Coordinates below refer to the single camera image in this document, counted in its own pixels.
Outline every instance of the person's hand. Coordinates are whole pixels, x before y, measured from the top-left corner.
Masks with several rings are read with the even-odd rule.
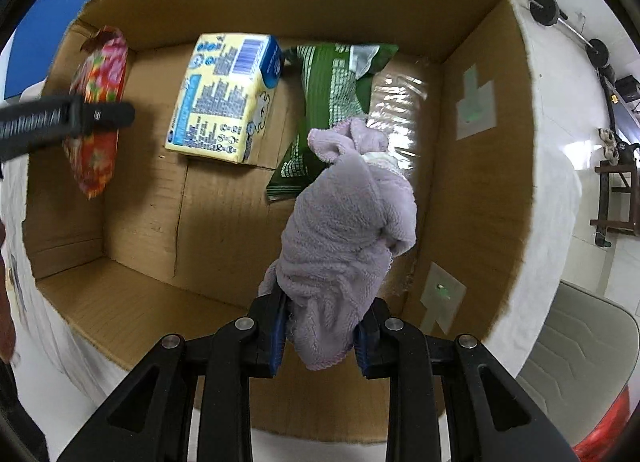
[[[4,244],[4,225],[0,222],[0,246]],[[15,327],[6,293],[4,259],[0,256],[0,359],[9,364],[15,349]]]

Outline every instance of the barcode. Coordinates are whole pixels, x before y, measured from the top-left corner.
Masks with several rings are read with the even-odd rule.
[[[262,46],[261,39],[245,39],[234,63],[232,74],[250,74]]]

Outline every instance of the green plastic wrapper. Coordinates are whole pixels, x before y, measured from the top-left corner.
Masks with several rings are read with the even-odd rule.
[[[284,51],[284,57],[302,67],[305,117],[269,184],[269,201],[296,197],[328,164],[309,149],[312,128],[327,130],[351,118],[367,117],[374,74],[398,51],[391,44],[344,45],[323,43]]]

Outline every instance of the yellow carton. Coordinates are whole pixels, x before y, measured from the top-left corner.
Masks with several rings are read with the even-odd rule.
[[[236,164],[256,164],[281,59],[273,36],[200,36],[164,147]]]

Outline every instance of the lavender cloth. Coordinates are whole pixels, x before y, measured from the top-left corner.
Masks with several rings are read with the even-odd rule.
[[[416,206],[384,153],[385,134],[361,119],[311,130],[308,142],[332,166],[298,196],[258,292],[277,280],[293,302],[287,337],[307,368],[321,370],[347,355],[392,257],[413,247]]]

